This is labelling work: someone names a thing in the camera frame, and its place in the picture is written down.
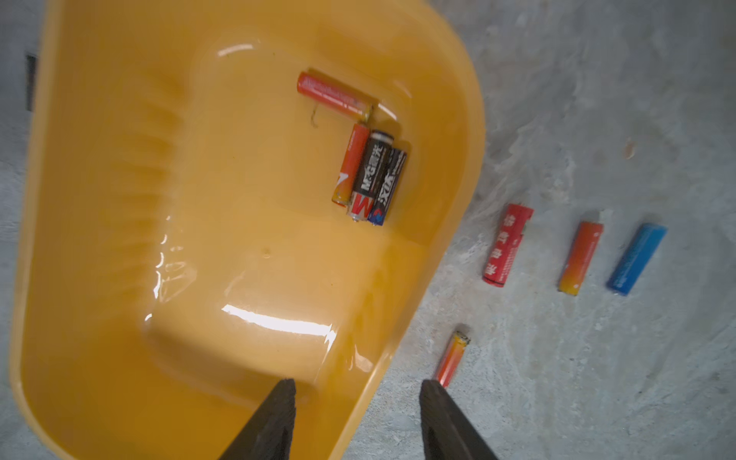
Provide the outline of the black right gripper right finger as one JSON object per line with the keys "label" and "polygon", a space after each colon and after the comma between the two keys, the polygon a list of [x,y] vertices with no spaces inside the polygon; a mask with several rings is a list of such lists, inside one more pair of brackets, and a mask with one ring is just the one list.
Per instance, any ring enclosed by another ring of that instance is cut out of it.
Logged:
{"label": "black right gripper right finger", "polygon": [[438,381],[422,382],[419,401],[425,459],[498,460]]}

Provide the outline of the dark blue battery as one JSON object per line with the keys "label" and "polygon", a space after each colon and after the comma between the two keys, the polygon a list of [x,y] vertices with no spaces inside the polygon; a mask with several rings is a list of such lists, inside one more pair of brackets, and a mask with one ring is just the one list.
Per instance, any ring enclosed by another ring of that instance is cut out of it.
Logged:
{"label": "dark blue battery", "polygon": [[381,189],[368,217],[368,222],[375,226],[383,226],[391,201],[399,184],[404,165],[408,158],[402,149],[393,149],[389,156],[388,168],[381,182]]}

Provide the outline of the slim red orange battery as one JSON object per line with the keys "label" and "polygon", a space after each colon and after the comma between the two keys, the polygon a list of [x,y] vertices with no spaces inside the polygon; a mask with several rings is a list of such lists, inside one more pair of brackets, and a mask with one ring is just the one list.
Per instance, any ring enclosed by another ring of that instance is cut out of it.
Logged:
{"label": "slim red orange battery", "polygon": [[360,168],[364,148],[371,130],[365,124],[355,124],[345,151],[338,174],[337,184],[333,190],[333,203],[347,207],[353,191],[353,184]]}

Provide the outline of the black red silver battery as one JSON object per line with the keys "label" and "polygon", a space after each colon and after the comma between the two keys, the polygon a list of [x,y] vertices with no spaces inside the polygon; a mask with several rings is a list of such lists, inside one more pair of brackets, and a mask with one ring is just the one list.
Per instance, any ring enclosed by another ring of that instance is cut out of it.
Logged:
{"label": "black red silver battery", "polygon": [[347,215],[355,222],[368,219],[386,170],[393,142],[394,137],[387,132],[372,130],[370,133],[348,205]]}

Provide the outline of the red battery with yellow text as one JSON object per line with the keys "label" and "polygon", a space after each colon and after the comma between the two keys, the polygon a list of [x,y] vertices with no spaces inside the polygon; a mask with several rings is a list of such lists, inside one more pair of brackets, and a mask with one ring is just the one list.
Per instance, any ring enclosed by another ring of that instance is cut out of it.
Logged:
{"label": "red battery with yellow text", "polygon": [[503,288],[507,283],[525,226],[534,214],[532,208],[510,203],[500,222],[498,237],[489,255],[483,272],[483,280],[490,285]]}

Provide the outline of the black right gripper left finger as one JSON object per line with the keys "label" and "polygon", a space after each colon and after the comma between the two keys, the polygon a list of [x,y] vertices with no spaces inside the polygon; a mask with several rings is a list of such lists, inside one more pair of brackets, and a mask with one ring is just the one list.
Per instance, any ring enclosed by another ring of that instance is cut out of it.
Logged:
{"label": "black right gripper left finger", "polygon": [[287,460],[296,417],[294,379],[281,379],[219,460]]}

